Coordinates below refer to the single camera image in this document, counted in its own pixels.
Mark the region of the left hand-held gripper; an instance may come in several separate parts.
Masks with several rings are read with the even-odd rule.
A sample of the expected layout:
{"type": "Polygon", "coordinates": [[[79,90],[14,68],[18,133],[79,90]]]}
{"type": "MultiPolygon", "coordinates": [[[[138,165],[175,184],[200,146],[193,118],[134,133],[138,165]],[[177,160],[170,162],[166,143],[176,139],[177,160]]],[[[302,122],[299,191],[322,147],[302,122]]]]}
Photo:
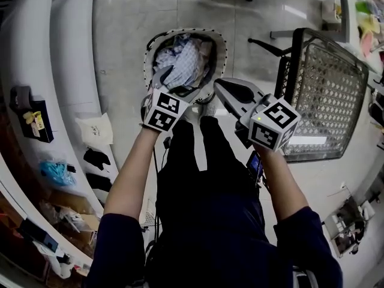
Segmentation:
{"type": "Polygon", "coordinates": [[[153,75],[152,87],[141,103],[142,127],[168,132],[190,106],[189,103],[199,102],[200,88],[176,87],[170,89],[169,94],[159,90],[172,70],[173,66],[169,65],[153,75]]]}

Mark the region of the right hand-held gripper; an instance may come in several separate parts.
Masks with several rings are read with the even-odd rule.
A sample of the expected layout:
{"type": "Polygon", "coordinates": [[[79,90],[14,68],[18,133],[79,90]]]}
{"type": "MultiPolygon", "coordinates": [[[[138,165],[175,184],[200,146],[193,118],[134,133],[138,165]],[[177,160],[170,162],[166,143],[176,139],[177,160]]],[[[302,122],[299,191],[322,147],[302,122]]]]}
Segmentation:
{"type": "Polygon", "coordinates": [[[264,93],[253,83],[236,78],[214,82],[214,92],[227,111],[241,116],[235,134],[242,144],[252,144],[273,152],[281,149],[293,136],[301,115],[283,98],[264,93]]]}

